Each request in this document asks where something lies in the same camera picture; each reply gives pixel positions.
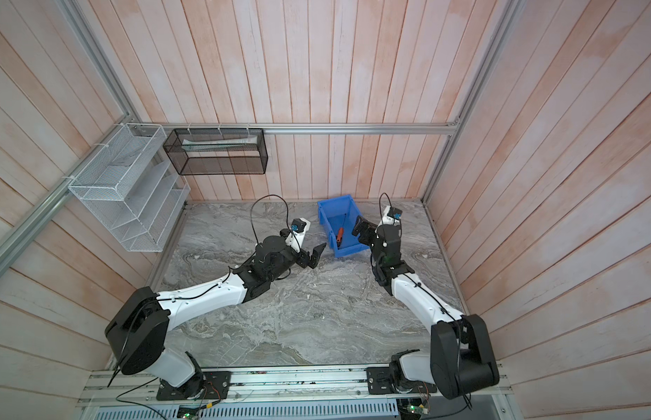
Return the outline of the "blue plastic bin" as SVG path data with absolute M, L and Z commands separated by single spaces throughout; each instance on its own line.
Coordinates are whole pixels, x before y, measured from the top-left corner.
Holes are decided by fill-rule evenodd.
M 356 218 L 361 212 L 351 195 L 318 201 L 318 216 L 328 240 L 328 246 L 333 250 L 334 257 L 342 258 L 367 250 L 366 245 L 360 244 L 358 238 L 352 235 Z M 339 228 L 345 230 L 341 248 L 337 249 L 336 235 Z

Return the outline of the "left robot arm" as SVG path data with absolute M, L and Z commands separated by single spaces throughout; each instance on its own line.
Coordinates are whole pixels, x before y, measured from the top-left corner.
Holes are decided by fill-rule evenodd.
M 316 268 L 327 244 L 307 252 L 301 243 L 296 234 L 268 236 L 242 265 L 221 278 L 180 290 L 157 293 L 145 286 L 133 292 L 105 329 L 115 371 L 126 376 L 148 372 L 182 397 L 197 397 L 205 388 L 204 373 L 194 356 L 165 346 L 167 333 L 199 316 L 258 298 L 295 264 Z

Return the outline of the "orange handled screwdriver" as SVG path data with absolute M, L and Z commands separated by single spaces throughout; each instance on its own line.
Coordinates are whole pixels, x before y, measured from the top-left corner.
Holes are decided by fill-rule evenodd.
M 345 232 L 345 230 L 342 227 L 340 227 L 338 232 L 337 232 L 336 244 L 337 244 L 337 249 L 338 250 L 341 248 L 341 245 L 343 243 L 344 232 Z

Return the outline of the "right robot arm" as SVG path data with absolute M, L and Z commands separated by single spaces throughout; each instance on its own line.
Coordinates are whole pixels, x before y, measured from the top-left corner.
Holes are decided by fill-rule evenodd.
M 407 350 L 392 357 L 393 385 L 404 391 L 418 383 L 433 384 L 447 399 L 497 385 L 500 372 L 486 322 L 447 304 L 402 259 L 401 221 L 384 215 L 374 225 L 360 216 L 353 235 L 371 250 L 375 281 L 407 306 L 430 333 L 428 351 Z

